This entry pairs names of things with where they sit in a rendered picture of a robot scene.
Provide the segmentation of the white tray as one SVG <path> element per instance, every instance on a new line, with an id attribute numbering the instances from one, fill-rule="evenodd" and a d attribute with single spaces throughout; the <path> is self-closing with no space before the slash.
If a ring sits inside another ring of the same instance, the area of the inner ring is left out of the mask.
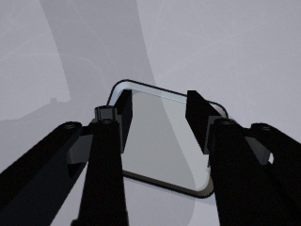
<path id="1" fill-rule="evenodd" d="M 197 199 L 211 197 L 209 155 L 185 118 L 187 95 L 124 79 L 106 105 L 114 105 L 124 89 L 132 90 L 133 118 L 121 154 L 123 177 Z"/>

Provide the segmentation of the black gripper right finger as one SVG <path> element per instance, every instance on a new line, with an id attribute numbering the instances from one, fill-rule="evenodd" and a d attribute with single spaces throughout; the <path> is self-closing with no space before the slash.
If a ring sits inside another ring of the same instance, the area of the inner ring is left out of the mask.
<path id="1" fill-rule="evenodd" d="M 185 118 L 209 155 L 220 226 L 301 226 L 301 143 L 267 123 L 223 118 L 196 90 Z"/>

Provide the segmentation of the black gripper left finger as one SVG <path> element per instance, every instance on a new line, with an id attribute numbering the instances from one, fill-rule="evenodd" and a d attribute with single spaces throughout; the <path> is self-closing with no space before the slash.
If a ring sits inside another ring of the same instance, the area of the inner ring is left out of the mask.
<path id="1" fill-rule="evenodd" d="M 133 118 L 132 90 L 94 111 L 88 126 L 60 124 L 0 173 L 0 226 L 50 226 L 86 164 L 71 226 L 129 226 L 121 154 Z"/>

